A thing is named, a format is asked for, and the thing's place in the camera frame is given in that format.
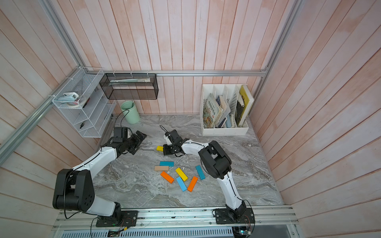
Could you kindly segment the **natural wood block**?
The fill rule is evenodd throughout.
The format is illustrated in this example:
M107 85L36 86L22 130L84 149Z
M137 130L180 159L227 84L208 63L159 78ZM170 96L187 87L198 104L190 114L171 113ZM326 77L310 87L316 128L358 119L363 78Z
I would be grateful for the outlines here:
M154 167L154 170L155 171L165 171L165 172L167 172L167 171L169 171L169 166L155 166Z

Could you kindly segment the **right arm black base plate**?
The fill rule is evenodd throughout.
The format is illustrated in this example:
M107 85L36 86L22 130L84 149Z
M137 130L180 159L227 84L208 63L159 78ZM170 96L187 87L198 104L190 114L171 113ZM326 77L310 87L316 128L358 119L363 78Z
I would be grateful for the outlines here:
M251 208L233 211L230 208L219 208L213 210L215 221L219 225L242 224L254 225L256 223L254 212Z

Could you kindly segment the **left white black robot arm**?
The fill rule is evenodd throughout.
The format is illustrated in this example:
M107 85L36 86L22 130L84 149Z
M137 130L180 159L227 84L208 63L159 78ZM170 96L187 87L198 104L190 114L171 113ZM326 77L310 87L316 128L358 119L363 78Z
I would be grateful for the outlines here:
M121 217L120 204L95 195L94 177L121 155L134 155L147 135L129 128L114 128L111 137L100 149L83 163L59 171L55 184L53 207L57 210L73 210L101 217Z

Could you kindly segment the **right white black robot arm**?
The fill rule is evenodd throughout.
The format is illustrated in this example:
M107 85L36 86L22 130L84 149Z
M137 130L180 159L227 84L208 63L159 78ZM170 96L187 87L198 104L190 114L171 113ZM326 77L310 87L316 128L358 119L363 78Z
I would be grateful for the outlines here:
M198 155L206 172L217 179L226 201L227 216L232 222L237 222L246 211L244 200L235 186L231 159L217 141L200 143L192 140L163 145L164 155L191 154Z

